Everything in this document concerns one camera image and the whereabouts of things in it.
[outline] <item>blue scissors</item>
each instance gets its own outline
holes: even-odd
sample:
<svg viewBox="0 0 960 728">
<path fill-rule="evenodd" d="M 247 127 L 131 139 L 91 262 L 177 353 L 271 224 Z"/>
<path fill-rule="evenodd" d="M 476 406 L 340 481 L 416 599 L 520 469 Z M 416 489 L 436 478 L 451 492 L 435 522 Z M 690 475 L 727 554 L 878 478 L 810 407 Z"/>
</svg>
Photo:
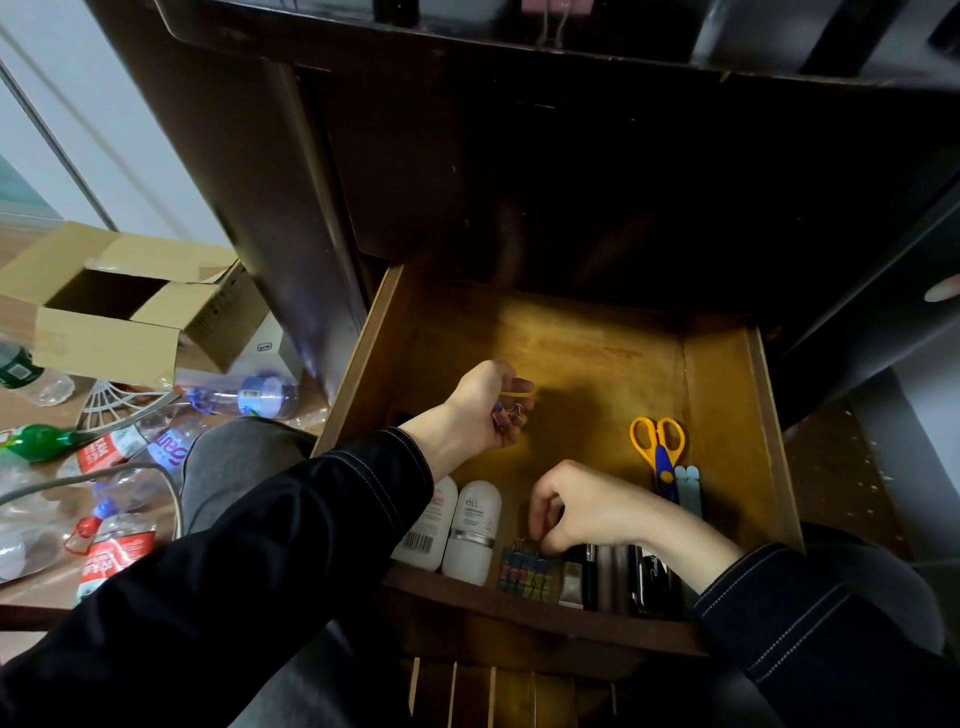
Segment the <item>blue scissors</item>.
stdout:
<svg viewBox="0 0 960 728">
<path fill-rule="evenodd" d="M 647 438 L 650 441 L 650 447 L 645 448 L 636 441 L 636 426 L 646 425 Z M 666 444 L 666 426 L 670 425 L 680 435 L 680 445 L 676 449 L 670 449 Z M 677 477 L 673 473 L 674 466 L 680 459 L 680 454 L 684 451 L 686 445 L 686 435 L 684 429 L 677 424 L 676 420 L 664 417 L 654 424 L 649 417 L 637 417 L 630 423 L 630 442 L 634 444 L 636 451 L 643 455 L 643 459 L 650 463 L 657 475 L 657 489 L 660 495 L 667 500 L 680 505 L 680 493 L 677 491 Z"/>
</svg>

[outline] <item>barcode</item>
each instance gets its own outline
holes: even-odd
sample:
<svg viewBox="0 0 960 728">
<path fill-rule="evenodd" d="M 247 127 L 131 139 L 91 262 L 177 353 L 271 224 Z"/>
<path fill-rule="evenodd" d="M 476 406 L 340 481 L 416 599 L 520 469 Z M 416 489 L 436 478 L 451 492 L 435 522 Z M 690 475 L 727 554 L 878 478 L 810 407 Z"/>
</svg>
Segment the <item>barcode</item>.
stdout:
<svg viewBox="0 0 960 728">
<path fill-rule="evenodd" d="M 7 371 L 17 379 L 26 379 L 32 374 L 32 372 L 22 364 L 13 364 Z"/>
<path fill-rule="evenodd" d="M 430 547 L 433 545 L 433 536 L 427 536 L 422 533 L 417 533 L 416 531 L 410 531 L 406 536 L 403 537 L 403 542 L 400 545 L 409 551 L 428 553 L 430 551 Z"/>
</svg>

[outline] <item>drawer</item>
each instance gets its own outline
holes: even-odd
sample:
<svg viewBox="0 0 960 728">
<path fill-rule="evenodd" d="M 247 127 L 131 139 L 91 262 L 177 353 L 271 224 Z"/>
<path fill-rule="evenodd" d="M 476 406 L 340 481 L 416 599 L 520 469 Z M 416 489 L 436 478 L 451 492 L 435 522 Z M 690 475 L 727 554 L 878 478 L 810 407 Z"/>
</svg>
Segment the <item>drawer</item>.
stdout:
<svg viewBox="0 0 960 728">
<path fill-rule="evenodd" d="M 393 424 L 399 412 L 443 402 L 464 372 L 488 358 L 506 359 L 537 384 L 537 409 L 520 443 L 452 473 L 459 487 L 485 479 L 500 490 L 493 565 L 487 584 L 476 587 L 393 564 L 381 600 L 404 648 L 421 657 L 547 665 L 604 679 L 628 669 L 631 651 L 707 654 L 696 623 L 582 612 L 503 594 L 495 588 L 497 566 L 502 549 L 526 534 L 533 484 L 562 459 L 653 487 L 653 472 L 628 436 L 638 416 L 672 417 L 684 426 L 680 462 L 700 468 L 708 522 L 746 548 L 771 540 L 801 548 L 757 331 L 733 317 L 548 298 L 393 266 L 316 452 Z M 584 668 L 584 660 L 600 667 Z M 570 669 L 558 668 L 567 663 Z"/>
</svg>

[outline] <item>black sleeve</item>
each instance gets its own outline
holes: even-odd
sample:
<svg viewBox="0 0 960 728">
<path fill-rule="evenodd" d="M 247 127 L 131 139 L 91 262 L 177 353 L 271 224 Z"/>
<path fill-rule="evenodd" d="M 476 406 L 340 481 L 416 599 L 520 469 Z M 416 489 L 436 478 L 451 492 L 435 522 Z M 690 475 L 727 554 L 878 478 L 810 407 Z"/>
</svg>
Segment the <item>black sleeve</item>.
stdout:
<svg viewBox="0 0 960 728">
<path fill-rule="evenodd" d="M 696 612 L 788 726 L 956 725 L 960 669 L 796 551 L 768 544 Z"/>
<path fill-rule="evenodd" d="M 394 428 L 264 481 L 3 667 L 0 724 L 108 711 L 228 725 L 331 615 L 372 592 L 432 496 L 422 454 Z"/>
</svg>

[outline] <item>yellow scissors handle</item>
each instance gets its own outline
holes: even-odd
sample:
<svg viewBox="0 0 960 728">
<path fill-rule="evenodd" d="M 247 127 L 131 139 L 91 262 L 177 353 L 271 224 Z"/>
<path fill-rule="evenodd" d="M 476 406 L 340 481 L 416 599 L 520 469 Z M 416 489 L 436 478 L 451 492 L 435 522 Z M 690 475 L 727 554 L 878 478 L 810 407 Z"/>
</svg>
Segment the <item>yellow scissors handle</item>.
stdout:
<svg viewBox="0 0 960 728">
<path fill-rule="evenodd" d="M 647 428 L 647 439 L 650 441 L 650 447 L 645 448 L 639 442 L 636 441 L 636 426 L 644 425 Z M 657 470 L 657 428 L 654 425 L 654 421 L 649 417 L 637 417 L 633 422 L 630 423 L 630 442 L 634 444 L 636 451 L 639 452 L 643 459 L 646 460 L 650 467 L 654 469 L 654 472 Z"/>
<path fill-rule="evenodd" d="M 677 434 L 680 435 L 680 444 L 677 446 L 676 449 L 670 449 L 666 445 L 666 431 L 665 431 L 664 425 L 672 425 L 673 428 L 677 430 Z M 632 428 L 630 430 L 630 433 L 631 435 L 633 435 L 634 433 Z M 669 417 L 664 417 L 662 420 L 660 420 L 657 423 L 657 442 L 663 445 L 663 449 L 665 449 L 666 453 L 670 456 L 670 464 L 676 465 L 677 461 L 680 460 L 680 454 L 684 451 L 684 446 L 686 445 L 686 435 L 684 434 L 684 429 L 677 424 L 676 420 L 673 420 Z"/>
</svg>

